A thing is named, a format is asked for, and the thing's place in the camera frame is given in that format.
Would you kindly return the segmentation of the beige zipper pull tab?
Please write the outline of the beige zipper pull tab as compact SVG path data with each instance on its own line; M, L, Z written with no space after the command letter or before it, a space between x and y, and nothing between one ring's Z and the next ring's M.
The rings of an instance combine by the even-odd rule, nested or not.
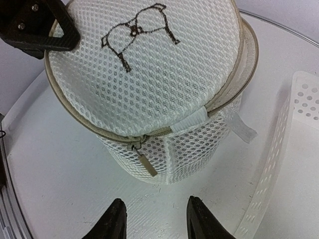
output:
M140 149L142 148L144 140L134 141L130 144L128 147L129 150L134 151L138 155L138 159L140 163L143 165L143 167L147 170L147 172L152 176L157 176L157 171L153 167L153 165L150 163L150 161L147 159L147 157L140 152Z

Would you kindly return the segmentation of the white mesh laundry bag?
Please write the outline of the white mesh laundry bag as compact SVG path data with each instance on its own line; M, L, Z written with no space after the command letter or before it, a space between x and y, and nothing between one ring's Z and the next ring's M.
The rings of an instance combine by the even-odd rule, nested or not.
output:
M47 51L65 109L133 177L172 184L201 170L230 132L257 135L238 112L259 58L256 34L233 0L71 0L81 39ZM144 140L152 177L128 149Z

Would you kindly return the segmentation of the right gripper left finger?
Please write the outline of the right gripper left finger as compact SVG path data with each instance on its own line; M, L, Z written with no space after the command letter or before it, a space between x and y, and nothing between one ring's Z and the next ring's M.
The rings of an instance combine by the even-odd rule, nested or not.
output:
M93 228L82 239L126 239L127 209L124 201L116 198Z

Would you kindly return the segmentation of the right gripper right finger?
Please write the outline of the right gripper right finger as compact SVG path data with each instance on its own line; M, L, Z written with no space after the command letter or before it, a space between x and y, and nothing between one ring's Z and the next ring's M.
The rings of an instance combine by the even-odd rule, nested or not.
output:
M199 197L189 197L186 222L189 239L235 239Z

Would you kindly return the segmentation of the white perforated plastic basket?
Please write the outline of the white perforated plastic basket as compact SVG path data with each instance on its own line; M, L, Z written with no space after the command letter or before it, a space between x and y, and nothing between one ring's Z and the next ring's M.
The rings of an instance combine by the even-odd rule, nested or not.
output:
M285 158L294 121L299 121L303 126L310 127L318 133L318 76L304 71L297 71L293 75L290 94L279 113L263 172L249 207L234 233L237 239L252 239L265 215Z

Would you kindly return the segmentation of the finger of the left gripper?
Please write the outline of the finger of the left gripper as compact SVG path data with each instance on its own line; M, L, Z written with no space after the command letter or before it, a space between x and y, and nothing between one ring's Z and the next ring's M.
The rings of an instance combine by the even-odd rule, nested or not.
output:
M80 33L60 0L2 0L0 38L43 59L46 51L73 50L80 41Z

